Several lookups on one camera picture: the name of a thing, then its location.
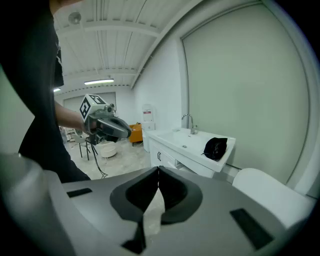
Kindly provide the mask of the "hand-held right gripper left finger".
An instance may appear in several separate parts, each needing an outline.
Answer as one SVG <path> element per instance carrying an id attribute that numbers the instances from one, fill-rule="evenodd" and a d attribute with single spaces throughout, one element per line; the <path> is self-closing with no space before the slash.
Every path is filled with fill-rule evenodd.
<path id="1" fill-rule="evenodd" d="M 143 218 L 159 181 L 157 167 L 62 186 L 80 213 L 113 243 L 136 255 L 146 249 Z"/>

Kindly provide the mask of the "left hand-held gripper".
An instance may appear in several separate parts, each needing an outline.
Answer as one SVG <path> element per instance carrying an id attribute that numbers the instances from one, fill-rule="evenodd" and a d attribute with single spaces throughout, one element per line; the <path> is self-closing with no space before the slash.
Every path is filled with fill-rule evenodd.
<path id="1" fill-rule="evenodd" d="M 131 136 L 130 126 L 115 117 L 115 106 L 97 94 L 86 94 L 79 108 L 83 122 L 96 121 L 96 130 L 89 135 L 89 142 L 97 145 L 104 140 L 117 142 Z"/>

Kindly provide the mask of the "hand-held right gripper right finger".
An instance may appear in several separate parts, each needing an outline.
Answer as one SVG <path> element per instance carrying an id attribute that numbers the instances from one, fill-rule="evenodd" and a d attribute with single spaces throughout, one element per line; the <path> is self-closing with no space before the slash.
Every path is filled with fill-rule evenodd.
<path id="1" fill-rule="evenodd" d="M 173 170 L 195 183 L 202 191 L 202 202 L 186 221 L 161 226 L 148 256 L 247 256 L 256 251 L 231 215 L 244 209 L 273 238 L 284 234 L 284 225 L 266 208 L 219 179 Z"/>

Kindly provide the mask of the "person's left hand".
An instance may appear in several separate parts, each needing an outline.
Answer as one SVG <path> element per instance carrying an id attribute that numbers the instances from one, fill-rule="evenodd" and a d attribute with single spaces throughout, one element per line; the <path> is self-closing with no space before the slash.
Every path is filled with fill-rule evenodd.
<path id="1" fill-rule="evenodd" d="M 97 122 L 95 120 L 84 122 L 81 125 L 82 131 L 87 135 L 92 134 L 92 132 L 94 132 L 96 128 L 97 128 Z"/>

